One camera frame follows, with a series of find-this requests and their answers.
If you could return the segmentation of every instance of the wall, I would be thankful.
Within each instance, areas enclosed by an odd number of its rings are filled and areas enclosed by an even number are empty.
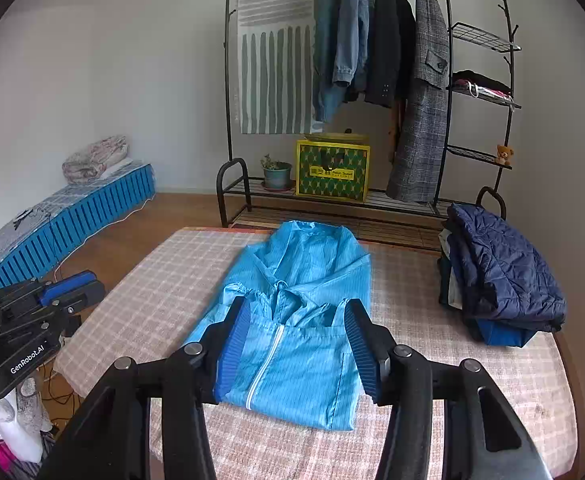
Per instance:
[[[452,1],[453,22],[506,35],[496,0]],[[565,336],[585,394],[585,13],[574,0],[508,1],[524,48],[515,85],[523,109],[503,192],[509,219],[569,298]],[[0,225],[63,185],[69,153],[113,134],[153,163],[159,189],[212,190],[227,156],[223,12],[224,0],[18,0],[0,22]],[[460,41],[455,68],[508,80],[499,54]],[[453,106],[451,142],[493,152],[506,111],[459,95]],[[390,170],[387,121],[385,110],[356,103],[331,126],[371,136],[375,187]],[[266,152],[291,160],[295,140],[234,130],[235,154],[256,174]],[[494,176],[449,156],[442,195],[472,200]]]

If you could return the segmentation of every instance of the gray plaid coat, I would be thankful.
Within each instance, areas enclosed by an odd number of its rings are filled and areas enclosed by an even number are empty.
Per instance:
[[[450,51],[437,0],[415,1],[415,23],[415,64],[386,194],[405,202],[430,202],[444,153]]]

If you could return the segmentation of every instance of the yellow label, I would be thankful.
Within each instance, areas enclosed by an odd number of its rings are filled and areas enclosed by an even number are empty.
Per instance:
[[[311,166],[311,176],[338,178],[339,180],[354,180],[355,170],[343,170],[341,168],[336,168],[335,170],[326,171],[321,166]]]

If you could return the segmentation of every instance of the black coat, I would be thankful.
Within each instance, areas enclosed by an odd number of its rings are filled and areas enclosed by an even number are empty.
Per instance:
[[[366,102],[385,107],[408,97],[415,60],[415,17],[408,0],[375,0]]]

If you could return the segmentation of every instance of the pink tablecloth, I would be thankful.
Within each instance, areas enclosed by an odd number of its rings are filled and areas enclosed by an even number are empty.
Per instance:
[[[137,362],[174,351],[206,309],[217,283],[247,244],[267,235],[188,230],[147,256],[99,305],[61,350],[55,369],[88,395],[119,356]],[[425,357],[457,365],[478,359],[522,419],[553,476],[570,470],[577,450],[575,410],[553,336],[538,333],[523,349],[472,341],[454,313],[437,303],[436,258],[392,246],[367,246],[373,261],[372,318]],[[205,406],[210,448],[220,479],[375,477],[390,408],[360,396],[356,429],[304,428],[245,409]],[[428,478],[441,478],[443,402],[435,401]],[[154,400],[150,448],[161,457],[160,401]]]

